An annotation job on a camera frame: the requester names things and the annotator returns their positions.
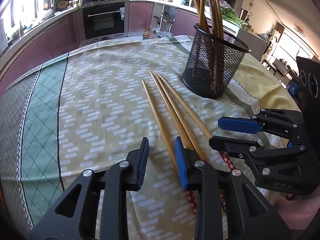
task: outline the black mesh cup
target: black mesh cup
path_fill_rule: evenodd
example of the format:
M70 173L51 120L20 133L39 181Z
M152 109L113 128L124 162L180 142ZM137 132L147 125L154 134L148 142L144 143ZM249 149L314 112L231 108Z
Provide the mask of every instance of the black mesh cup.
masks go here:
M220 39L195 25L192 44L182 80L186 87L203 98L218 99L242 61L250 52L248 46L235 36L224 32Z

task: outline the blue gripper pad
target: blue gripper pad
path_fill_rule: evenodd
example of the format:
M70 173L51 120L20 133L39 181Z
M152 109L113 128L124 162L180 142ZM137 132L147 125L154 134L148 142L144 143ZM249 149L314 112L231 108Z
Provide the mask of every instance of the blue gripper pad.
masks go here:
M184 190L187 190L188 180L187 180L187 167L185 164L185 150L180 137L177 137L174 141L174 153L176 155L178 173L180 178L180 183Z
M140 153L138 153L138 155L141 154L141 157L138 166L137 184L138 189L141 189L144 180L144 174L146 173L147 160L149 154L149 140L146 137L144 137L142 140L139 152Z
M263 126L255 120L245 118L221 117L218 126L223 130L256 134L263 131Z

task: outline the oven door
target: oven door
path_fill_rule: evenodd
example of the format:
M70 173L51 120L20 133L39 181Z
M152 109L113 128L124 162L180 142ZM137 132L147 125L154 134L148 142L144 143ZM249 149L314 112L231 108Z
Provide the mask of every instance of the oven door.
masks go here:
M125 2L109 2L84 8L83 20L86 40L126 33Z

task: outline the pink cloth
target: pink cloth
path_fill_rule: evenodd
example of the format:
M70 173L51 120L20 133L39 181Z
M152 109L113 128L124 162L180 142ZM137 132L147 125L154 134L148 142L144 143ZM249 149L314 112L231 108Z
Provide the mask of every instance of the pink cloth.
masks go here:
M318 212L320 197L293 201L279 197L274 208L290 229L303 230Z

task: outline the ceiling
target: ceiling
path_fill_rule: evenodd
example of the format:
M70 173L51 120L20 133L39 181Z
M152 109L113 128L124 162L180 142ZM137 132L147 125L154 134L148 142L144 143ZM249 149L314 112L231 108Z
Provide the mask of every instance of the ceiling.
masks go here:
M320 13L311 0L266 0L283 25L294 31L297 24L305 37L295 32L320 56Z

